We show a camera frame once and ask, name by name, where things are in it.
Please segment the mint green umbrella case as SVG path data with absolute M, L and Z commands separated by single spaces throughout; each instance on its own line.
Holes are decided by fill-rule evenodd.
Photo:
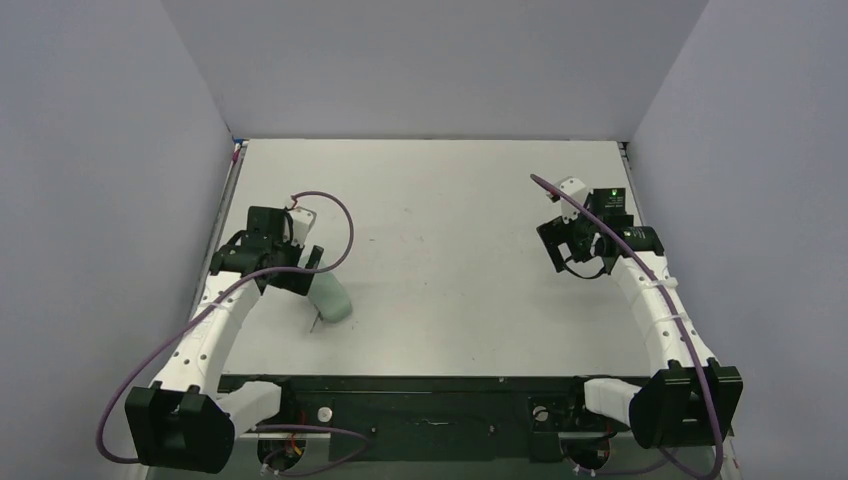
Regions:
M 314 276 L 307 299 L 316 310 L 313 325 L 336 324 L 353 313 L 352 300 L 335 275 L 331 272 Z

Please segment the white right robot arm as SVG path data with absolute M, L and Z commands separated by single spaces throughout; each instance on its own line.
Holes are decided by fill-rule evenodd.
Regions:
M 713 446 L 724 439 L 743 380 L 696 332 L 656 231 L 636 225 L 613 191 L 590 195 L 582 211 L 563 208 L 536 229 L 555 270 L 600 260 L 630 306 L 649 358 L 643 386 L 613 378 L 585 381 L 586 410 L 628 426 L 645 449 Z

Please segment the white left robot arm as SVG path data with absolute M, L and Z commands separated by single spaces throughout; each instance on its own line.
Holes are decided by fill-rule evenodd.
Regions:
M 213 255 L 197 307 L 202 320 L 182 334 L 165 366 L 147 387 L 134 387 L 124 409 L 141 464 L 218 473 L 228 462 L 235 440 L 278 413 L 282 389 L 250 381 L 219 394 L 223 367 L 248 313 L 267 287 L 304 296 L 323 249 L 303 253 L 316 214 L 288 208 L 252 206 L 244 229 Z M 282 274 L 258 276 L 270 267 Z

